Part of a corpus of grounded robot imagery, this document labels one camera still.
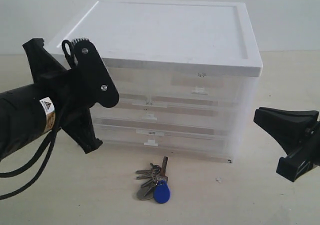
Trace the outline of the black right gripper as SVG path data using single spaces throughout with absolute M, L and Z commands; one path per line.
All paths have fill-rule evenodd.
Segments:
M 90 108 L 117 105 L 119 92 L 95 45 L 86 38 L 63 40 L 62 51 L 70 66 L 63 67 L 45 48 L 43 38 L 32 38 L 22 47 L 34 83 L 45 91 L 46 126 L 62 128 L 88 154 L 102 140 L 96 137 Z

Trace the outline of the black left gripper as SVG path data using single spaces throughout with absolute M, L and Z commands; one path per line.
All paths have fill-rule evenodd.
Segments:
M 295 182 L 320 165 L 319 111 L 290 111 L 269 107 L 255 110 L 253 122 L 272 136 L 287 154 L 276 173 Z

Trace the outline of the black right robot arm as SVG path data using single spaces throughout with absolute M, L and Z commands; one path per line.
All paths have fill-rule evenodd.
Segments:
M 42 38 L 23 44 L 33 83 L 0 95 L 1 158 L 47 133 L 55 122 L 85 153 L 102 145 L 90 108 L 112 108 L 120 95 L 95 45 L 86 38 L 70 44 L 70 69 L 45 50 Z

